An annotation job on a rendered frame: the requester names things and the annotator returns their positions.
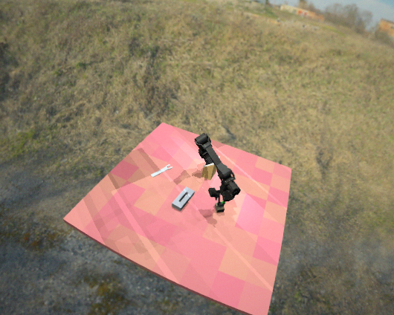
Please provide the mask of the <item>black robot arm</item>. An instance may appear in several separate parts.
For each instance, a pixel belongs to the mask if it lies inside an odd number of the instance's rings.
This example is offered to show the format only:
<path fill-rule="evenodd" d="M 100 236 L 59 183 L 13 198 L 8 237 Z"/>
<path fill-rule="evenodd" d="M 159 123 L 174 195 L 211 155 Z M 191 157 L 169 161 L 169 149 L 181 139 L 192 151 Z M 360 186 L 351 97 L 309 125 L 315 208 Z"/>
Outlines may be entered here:
<path fill-rule="evenodd" d="M 221 162 L 219 156 L 214 151 L 211 140 L 207 134 L 203 133 L 196 137 L 195 143 L 199 147 L 199 155 L 202 159 L 204 158 L 204 161 L 206 162 L 205 165 L 214 163 L 217 168 L 217 173 L 222 182 L 222 185 L 228 188 L 228 190 L 222 190 L 220 192 L 223 197 L 223 201 L 225 202 L 233 200 L 235 198 L 235 195 L 238 195 L 240 193 L 241 189 L 234 182 L 234 180 L 236 179 L 234 178 L 235 175 L 232 169 L 228 168 Z"/>

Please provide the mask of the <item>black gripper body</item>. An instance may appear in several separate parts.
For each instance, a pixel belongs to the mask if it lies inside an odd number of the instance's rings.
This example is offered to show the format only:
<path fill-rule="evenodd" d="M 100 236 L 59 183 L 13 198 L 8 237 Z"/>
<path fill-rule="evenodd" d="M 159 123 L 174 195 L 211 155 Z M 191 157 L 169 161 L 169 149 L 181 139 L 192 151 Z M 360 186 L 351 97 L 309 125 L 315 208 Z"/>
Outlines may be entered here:
<path fill-rule="evenodd" d="M 222 190 L 228 190 L 226 186 L 221 185 L 220 190 L 216 190 L 216 188 L 209 188 L 208 192 L 210 194 L 210 197 L 216 197 Z"/>

